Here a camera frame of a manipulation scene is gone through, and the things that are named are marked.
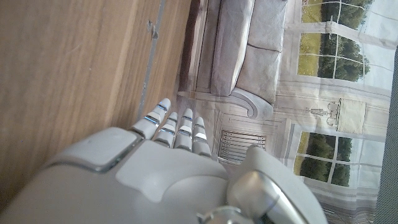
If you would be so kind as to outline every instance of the sofa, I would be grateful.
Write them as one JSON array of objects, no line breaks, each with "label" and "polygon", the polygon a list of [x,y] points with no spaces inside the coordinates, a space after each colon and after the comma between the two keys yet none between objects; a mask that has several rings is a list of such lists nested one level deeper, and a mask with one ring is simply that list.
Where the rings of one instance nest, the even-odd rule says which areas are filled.
[{"label": "sofa", "polygon": [[195,98],[272,116],[287,1],[209,0]]}]

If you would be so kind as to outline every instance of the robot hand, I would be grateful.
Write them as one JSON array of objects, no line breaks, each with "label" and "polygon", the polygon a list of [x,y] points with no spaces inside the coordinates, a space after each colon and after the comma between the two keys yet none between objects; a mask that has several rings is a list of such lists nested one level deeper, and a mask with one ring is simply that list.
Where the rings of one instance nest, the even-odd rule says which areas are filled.
[{"label": "robot hand", "polygon": [[326,223],[311,191],[255,145],[228,177],[192,110],[157,131],[169,109],[164,99],[130,131],[108,128],[65,149],[0,223]]}]

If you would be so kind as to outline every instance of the window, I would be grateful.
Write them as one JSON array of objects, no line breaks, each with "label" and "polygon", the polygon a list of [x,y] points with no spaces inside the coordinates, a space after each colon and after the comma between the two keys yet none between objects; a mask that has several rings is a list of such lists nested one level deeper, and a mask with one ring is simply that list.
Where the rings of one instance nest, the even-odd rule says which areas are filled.
[{"label": "window", "polygon": [[361,30],[373,0],[303,0],[302,22],[336,22]]},{"label": "window", "polygon": [[303,33],[298,74],[363,83],[369,72],[360,43],[336,34]]},{"label": "window", "polygon": [[391,90],[394,54],[336,34],[303,33],[297,73]]},{"label": "window", "polygon": [[[302,0],[302,22],[334,22],[380,39],[394,39],[395,15],[385,12],[381,0]],[[362,44],[336,34],[302,33],[298,75],[334,78],[391,90],[395,49]]]},{"label": "window", "polygon": [[294,173],[344,187],[378,188],[384,143],[302,132]]}]

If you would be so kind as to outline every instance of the wooden table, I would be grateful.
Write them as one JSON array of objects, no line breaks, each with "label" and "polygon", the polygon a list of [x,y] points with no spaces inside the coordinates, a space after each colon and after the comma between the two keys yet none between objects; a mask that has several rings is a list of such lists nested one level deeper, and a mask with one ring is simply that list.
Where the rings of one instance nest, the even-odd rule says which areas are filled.
[{"label": "wooden table", "polygon": [[0,209],[69,144],[128,128],[172,97],[189,8],[190,0],[0,2]]}]

